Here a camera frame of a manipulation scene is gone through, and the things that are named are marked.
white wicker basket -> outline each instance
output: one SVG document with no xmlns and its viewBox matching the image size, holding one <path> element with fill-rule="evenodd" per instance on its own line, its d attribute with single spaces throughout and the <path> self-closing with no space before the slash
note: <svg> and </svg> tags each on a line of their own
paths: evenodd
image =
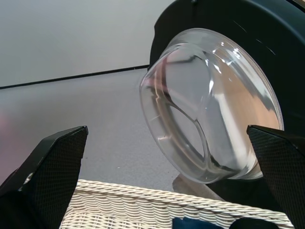
<svg viewBox="0 0 305 229">
<path fill-rule="evenodd" d="M 173 192 L 79 180 L 61 229 L 171 228 L 172 218 L 190 217 L 224 228 L 242 217 L 294 228 L 284 213 Z"/>
</svg>

gray floor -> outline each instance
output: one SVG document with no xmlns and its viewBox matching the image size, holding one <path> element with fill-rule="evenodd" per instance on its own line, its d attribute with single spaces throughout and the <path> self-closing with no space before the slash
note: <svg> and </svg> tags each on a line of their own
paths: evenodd
<svg viewBox="0 0 305 229">
<path fill-rule="evenodd" d="M 145 123 L 139 83 L 146 69 L 0 90 L 0 183 L 39 141 L 87 125 L 80 178 L 173 190 L 178 172 Z"/>
</svg>

